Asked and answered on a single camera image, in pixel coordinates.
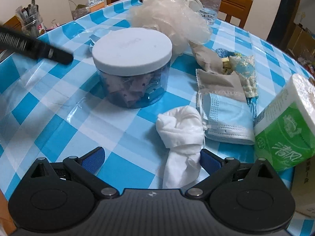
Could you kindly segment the blue surgical mask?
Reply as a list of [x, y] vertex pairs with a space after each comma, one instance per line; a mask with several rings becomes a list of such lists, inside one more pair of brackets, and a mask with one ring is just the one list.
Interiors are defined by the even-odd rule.
[[203, 120], [206, 138], [230, 144], [254, 145], [253, 117], [246, 103], [213, 93], [199, 93], [197, 110]]

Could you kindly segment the white cloth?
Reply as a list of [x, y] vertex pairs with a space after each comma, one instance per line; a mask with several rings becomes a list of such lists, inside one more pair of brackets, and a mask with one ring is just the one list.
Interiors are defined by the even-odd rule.
[[201, 116], [196, 108], [173, 108], [157, 116], [157, 132], [169, 149], [163, 185], [164, 189], [185, 187], [200, 174], [200, 152], [205, 140]]

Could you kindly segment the blue brocade tassel sachet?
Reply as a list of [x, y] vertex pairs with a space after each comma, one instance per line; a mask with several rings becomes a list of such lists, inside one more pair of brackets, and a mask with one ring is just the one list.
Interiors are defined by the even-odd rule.
[[257, 116], [258, 88], [254, 56], [245, 56], [225, 49], [216, 49], [215, 53], [223, 62], [224, 74], [236, 73], [239, 76], [247, 105], [255, 119]]

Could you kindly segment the grey burlap sachet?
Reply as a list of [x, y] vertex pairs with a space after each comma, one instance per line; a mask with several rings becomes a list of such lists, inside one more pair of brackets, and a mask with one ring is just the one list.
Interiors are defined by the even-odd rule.
[[233, 72], [230, 75], [213, 74], [202, 69], [196, 70], [198, 94], [217, 94], [243, 103], [246, 96], [239, 76]]
[[204, 71], [212, 74], [223, 73], [223, 63], [217, 53], [204, 45], [199, 45], [191, 41], [189, 42], [189, 45], [198, 65]]

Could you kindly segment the glass jar with pens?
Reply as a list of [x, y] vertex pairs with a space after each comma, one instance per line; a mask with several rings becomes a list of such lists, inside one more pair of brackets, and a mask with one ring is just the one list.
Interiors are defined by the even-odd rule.
[[46, 33], [46, 27], [35, 0], [31, 0], [27, 7], [18, 7], [16, 9], [16, 17], [20, 21], [22, 31], [26, 35], [37, 38]]

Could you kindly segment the blue checkered tablecloth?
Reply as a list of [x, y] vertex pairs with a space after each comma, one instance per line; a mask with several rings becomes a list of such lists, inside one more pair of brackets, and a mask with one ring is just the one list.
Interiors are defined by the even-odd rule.
[[[119, 1], [44, 34], [74, 52], [70, 65], [12, 54], [1, 62], [1, 190], [15, 235], [228, 235], [201, 201], [162, 189], [167, 150], [159, 113], [195, 105], [197, 63], [189, 52], [170, 69], [157, 103], [140, 109], [110, 104], [89, 53], [94, 30], [129, 28], [139, 0]], [[96, 147], [105, 161], [95, 176], [118, 197], [95, 196], [63, 166]]]

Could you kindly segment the green toilet paper roll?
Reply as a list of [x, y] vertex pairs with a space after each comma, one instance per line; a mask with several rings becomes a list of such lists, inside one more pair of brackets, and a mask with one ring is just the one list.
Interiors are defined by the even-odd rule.
[[255, 153], [276, 171], [314, 156], [314, 86], [293, 74], [254, 121]]

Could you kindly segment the cardboard box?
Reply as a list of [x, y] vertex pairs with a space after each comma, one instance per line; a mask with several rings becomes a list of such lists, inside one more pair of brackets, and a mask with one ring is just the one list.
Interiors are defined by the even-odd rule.
[[294, 169], [291, 193], [295, 200], [295, 210], [314, 218], [315, 204], [315, 157], [298, 164]]

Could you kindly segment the cream mesh bath pouf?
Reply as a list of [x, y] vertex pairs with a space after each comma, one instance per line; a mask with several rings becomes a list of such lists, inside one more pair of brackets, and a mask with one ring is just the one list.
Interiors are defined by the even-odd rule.
[[132, 27], [162, 32], [172, 42], [173, 55], [181, 55], [190, 43], [202, 45], [210, 40], [202, 8], [199, 0], [142, 0], [129, 10], [128, 21]]

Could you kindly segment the left wooden chair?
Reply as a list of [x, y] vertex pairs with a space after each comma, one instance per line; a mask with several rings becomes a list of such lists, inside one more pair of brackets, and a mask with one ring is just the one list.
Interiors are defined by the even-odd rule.
[[225, 13], [225, 22], [230, 23], [232, 17], [240, 20], [239, 28], [244, 29], [253, 0], [221, 0], [220, 12]]

